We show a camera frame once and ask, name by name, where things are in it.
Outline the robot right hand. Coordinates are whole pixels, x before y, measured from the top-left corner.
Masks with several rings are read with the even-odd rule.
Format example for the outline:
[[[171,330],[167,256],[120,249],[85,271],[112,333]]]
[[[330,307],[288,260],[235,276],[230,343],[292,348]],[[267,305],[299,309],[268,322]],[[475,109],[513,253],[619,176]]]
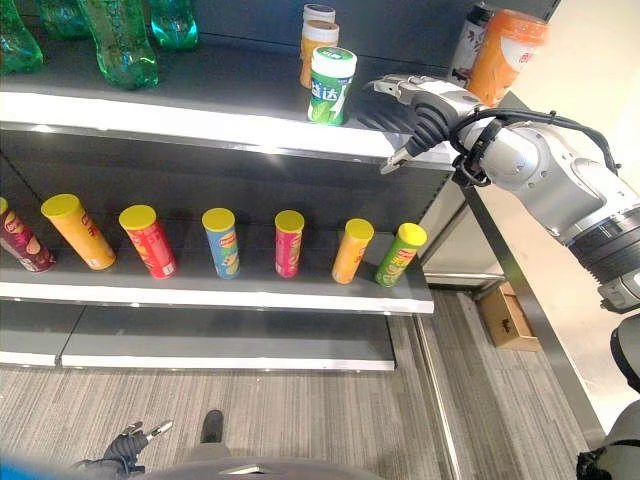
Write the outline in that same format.
[[[385,134],[394,152],[380,164],[389,174],[446,142],[465,118],[486,106],[468,90],[423,75],[388,74],[356,94],[354,118]]]

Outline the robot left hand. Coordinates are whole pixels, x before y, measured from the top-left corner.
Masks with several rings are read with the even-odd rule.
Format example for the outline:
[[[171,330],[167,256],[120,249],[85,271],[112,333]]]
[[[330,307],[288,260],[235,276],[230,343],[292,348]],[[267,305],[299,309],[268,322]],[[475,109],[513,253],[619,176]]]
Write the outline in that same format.
[[[110,443],[102,459],[115,461],[127,475],[143,474],[146,468],[138,464],[138,456],[154,439],[172,427],[172,420],[164,420],[145,432],[142,421],[130,423]]]

